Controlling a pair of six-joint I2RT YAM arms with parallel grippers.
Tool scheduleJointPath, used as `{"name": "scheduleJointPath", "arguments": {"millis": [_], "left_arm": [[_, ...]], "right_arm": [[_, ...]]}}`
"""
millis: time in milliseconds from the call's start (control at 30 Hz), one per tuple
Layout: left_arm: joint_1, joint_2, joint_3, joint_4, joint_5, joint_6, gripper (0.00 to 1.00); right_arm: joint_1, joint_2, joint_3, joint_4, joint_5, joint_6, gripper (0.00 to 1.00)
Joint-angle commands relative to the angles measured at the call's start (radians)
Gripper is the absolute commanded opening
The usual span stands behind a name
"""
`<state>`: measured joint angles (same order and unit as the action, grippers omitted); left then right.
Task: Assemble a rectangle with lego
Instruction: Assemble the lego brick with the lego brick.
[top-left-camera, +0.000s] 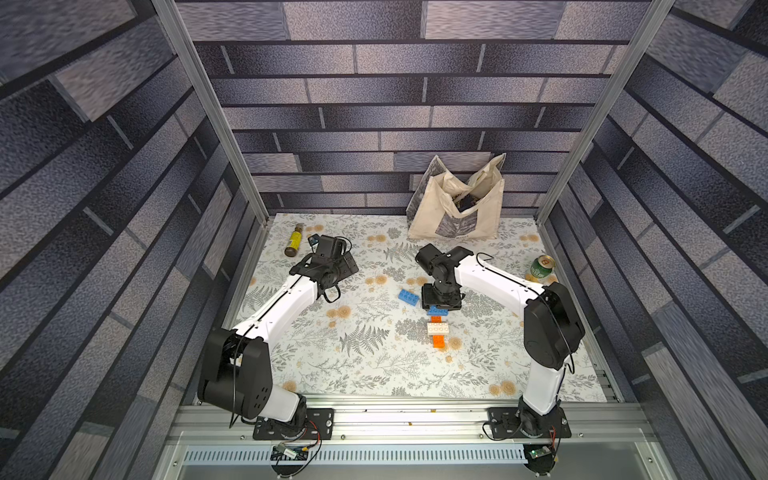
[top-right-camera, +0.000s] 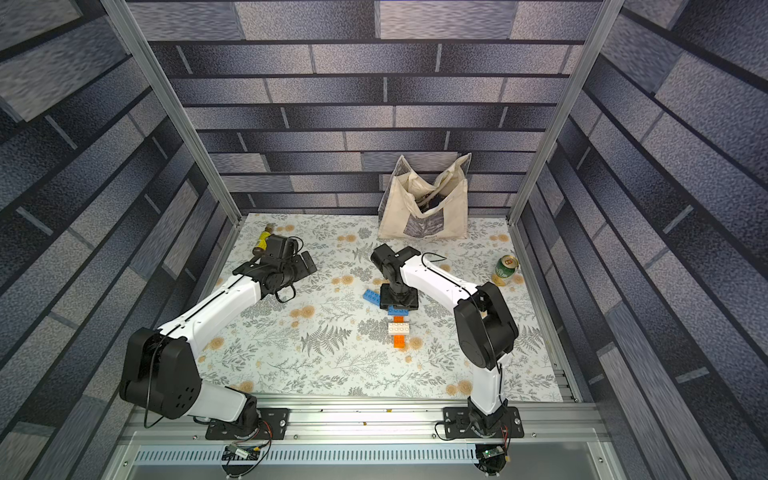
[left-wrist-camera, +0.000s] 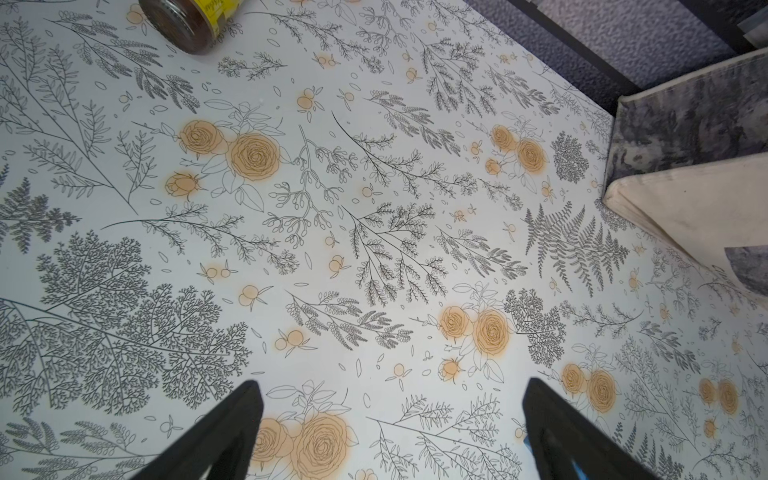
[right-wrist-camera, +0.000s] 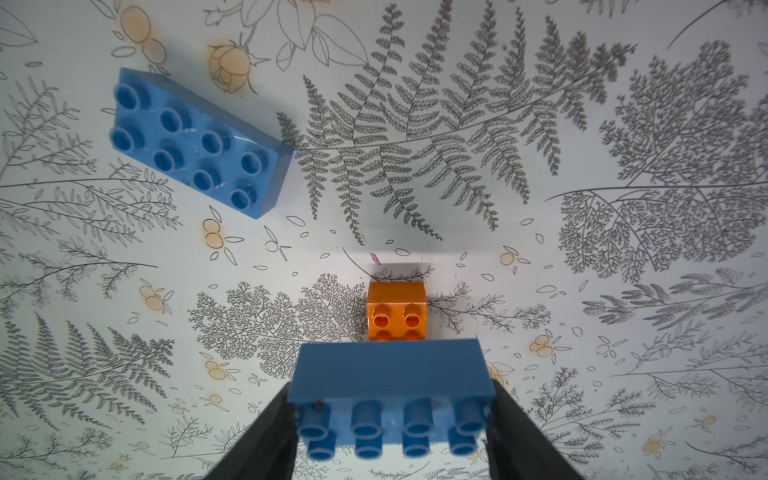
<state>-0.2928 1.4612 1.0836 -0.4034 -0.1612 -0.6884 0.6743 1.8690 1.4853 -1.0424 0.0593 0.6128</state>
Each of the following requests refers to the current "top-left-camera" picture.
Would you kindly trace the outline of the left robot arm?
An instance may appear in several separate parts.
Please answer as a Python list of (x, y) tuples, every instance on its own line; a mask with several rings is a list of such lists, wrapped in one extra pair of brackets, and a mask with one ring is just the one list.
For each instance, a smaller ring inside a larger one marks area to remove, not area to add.
[(197, 397), (243, 420), (263, 417), (300, 425), (302, 396), (274, 383), (271, 348), (283, 332), (329, 289), (358, 272), (350, 252), (320, 252), (294, 265), (284, 284), (248, 319), (231, 329), (215, 328), (202, 357)]

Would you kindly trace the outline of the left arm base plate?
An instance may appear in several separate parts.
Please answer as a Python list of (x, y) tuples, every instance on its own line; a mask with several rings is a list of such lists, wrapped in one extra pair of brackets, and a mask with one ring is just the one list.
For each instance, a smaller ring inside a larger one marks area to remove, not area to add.
[(300, 408), (289, 422), (258, 417), (252, 438), (269, 441), (330, 440), (334, 424), (335, 410), (332, 408)]

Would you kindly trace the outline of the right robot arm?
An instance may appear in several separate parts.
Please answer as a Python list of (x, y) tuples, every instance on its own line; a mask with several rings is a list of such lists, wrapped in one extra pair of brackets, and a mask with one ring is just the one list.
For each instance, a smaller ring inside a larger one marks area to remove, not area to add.
[(555, 411), (566, 368), (585, 335), (569, 290), (516, 277), (461, 246), (442, 252), (429, 243), (415, 261), (432, 278), (422, 287), (424, 309), (459, 310), (463, 291), (470, 289), (523, 315), (523, 344), (532, 363), (520, 406), (538, 417)]

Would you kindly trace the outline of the white lego brick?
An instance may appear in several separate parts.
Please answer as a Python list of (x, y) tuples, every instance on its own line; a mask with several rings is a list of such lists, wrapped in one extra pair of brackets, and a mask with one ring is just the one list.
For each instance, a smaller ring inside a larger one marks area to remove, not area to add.
[(430, 336), (445, 336), (450, 332), (450, 325), (442, 322), (428, 322), (427, 332)]

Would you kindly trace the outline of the blue lego brick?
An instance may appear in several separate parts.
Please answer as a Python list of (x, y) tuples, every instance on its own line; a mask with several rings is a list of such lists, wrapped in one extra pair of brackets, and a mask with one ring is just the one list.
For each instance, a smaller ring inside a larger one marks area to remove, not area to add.
[(415, 293), (402, 289), (398, 294), (398, 299), (411, 306), (416, 306), (420, 302), (420, 298)]
[(427, 310), (427, 315), (430, 316), (430, 317), (444, 317), (444, 316), (448, 315), (448, 311), (446, 309), (430, 307)]

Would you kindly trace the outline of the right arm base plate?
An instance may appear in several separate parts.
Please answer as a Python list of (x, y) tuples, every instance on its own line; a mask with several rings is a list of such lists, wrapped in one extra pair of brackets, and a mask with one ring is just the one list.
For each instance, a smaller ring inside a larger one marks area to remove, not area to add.
[(487, 421), (494, 439), (567, 439), (572, 437), (570, 424), (560, 406), (546, 415), (523, 407), (492, 407), (487, 409)]

